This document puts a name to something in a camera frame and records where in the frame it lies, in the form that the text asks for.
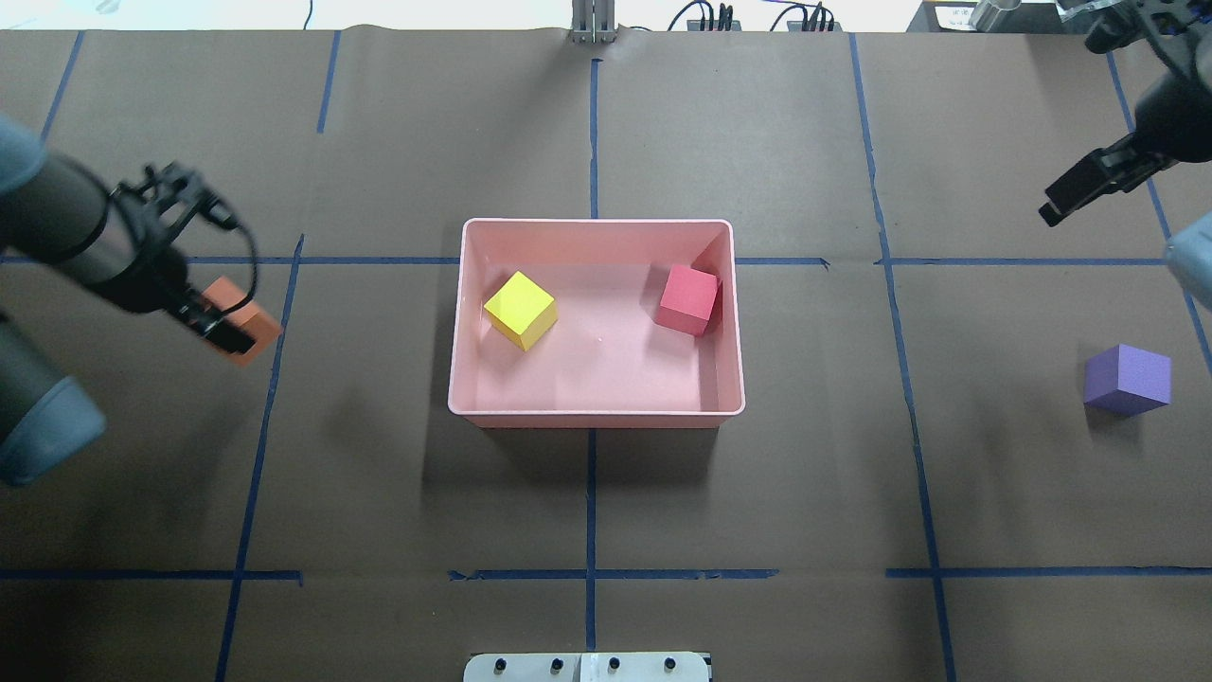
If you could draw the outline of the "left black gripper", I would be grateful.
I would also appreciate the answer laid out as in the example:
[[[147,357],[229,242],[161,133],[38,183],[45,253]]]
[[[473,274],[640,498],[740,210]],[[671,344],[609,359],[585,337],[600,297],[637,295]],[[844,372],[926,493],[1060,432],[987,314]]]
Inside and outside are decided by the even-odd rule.
[[[165,222],[110,222],[104,245],[118,252],[122,264],[115,277],[104,281],[104,298],[130,314],[164,311],[222,353],[245,354],[255,337],[229,322],[230,314],[250,305],[245,294],[230,306],[216,306],[187,280],[187,260],[173,245],[182,230]]]

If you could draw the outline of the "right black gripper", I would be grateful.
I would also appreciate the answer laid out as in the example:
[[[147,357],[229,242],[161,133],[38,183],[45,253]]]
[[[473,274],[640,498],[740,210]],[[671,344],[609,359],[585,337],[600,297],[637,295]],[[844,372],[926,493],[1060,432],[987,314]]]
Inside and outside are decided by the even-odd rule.
[[[1104,195],[1134,191],[1177,164],[1211,159],[1210,79],[1166,73],[1134,104],[1134,133],[1096,148],[1044,190],[1037,210],[1047,227]]]

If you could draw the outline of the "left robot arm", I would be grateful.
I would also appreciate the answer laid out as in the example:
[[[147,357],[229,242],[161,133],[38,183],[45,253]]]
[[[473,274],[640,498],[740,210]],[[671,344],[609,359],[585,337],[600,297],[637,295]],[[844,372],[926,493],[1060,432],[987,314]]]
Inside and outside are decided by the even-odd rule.
[[[74,316],[69,349],[82,349],[105,314],[70,293],[125,314],[165,314],[235,362],[278,336],[258,322],[255,233],[196,170],[149,165],[139,180],[105,183],[82,161],[51,150],[41,134],[2,118],[2,485],[21,487],[87,449],[107,418],[86,388],[42,350],[48,332],[27,333],[23,315]],[[193,283],[177,239],[194,220],[238,233],[248,250],[245,286]]]

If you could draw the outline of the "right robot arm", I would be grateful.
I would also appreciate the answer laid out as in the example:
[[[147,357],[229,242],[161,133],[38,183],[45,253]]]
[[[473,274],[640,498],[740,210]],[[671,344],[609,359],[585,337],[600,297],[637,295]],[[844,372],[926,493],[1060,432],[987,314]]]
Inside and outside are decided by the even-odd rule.
[[[1039,214],[1056,227],[1094,199],[1134,191],[1179,164],[1208,164],[1210,88],[1167,73],[1134,104],[1134,130],[1110,147],[1096,148],[1044,190]],[[1210,306],[1210,217],[1167,237],[1164,260],[1177,283]]]

